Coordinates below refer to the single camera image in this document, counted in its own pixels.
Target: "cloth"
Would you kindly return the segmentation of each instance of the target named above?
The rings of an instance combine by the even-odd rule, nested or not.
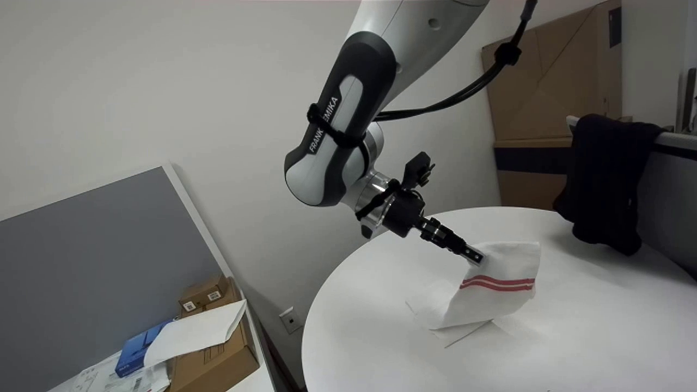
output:
[[[453,344],[481,324],[514,314],[536,290],[540,268],[538,244],[481,244],[479,266],[466,259],[433,268],[429,285],[407,298],[414,318],[436,331],[444,344]]]
[[[636,187],[658,126],[586,115],[573,133],[573,168],[553,209],[575,222],[573,235],[623,255],[643,246],[636,233]]]

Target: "white towel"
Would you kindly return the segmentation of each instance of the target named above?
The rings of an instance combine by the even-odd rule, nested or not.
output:
[[[479,244],[479,266],[466,259],[449,268],[436,268],[438,277],[407,298],[407,307],[420,324],[453,344],[481,324],[514,314],[536,292],[540,268],[538,244]]]

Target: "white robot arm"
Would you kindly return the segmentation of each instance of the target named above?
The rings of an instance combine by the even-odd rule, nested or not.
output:
[[[462,102],[516,61],[521,54],[516,46],[536,0],[527,0],[521,28],[499,50],[494,70],[468,89],[427,109],[381,113],[460,41],[486,4],[488,0],[364,0],[318,102],[309,107],[307,133],[285,157],[288,189],[309,207],[349,205],[357,211],[366,235],[379,226],[407,235],[416,226],[425,240],[481,261],[464,240],[423,216],[425,203],[416,187],[427,183],[431,170],[427,155],[407,166],[401,183],[372,170],[383,146],[381,131],[372,122]]]

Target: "gray panel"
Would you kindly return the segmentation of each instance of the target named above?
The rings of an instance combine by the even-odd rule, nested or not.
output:
[[[0,385],[48,390],[220,274],[161,168],[0,222]]]
[[[651,155],[638,207],[645,242],[697,277],[697,161]]]

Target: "white wall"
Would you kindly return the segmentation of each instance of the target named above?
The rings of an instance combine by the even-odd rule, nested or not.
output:
[[[473,33],[399,102],[427,105],[479,74],[479,48],[510,35],[521,0],[492,0]],[[597,0],[542,0],[536,24]],[[344,209],[307,209],[283,185],[283,155],[305,131],[353,20],[355,0],[2,0],[0,213],[139,161],[179,166],[272,338],[296,364],[298,335],[327,274],[362,244]],[[401,174],[420,148],[438,168],[431,211],[492,205],[486,96],[388,124],[379,163]]]
[[[673,126],[677,85],[686,72],[688,46],[695,46],[695,0],[625,2],[625,115]]]

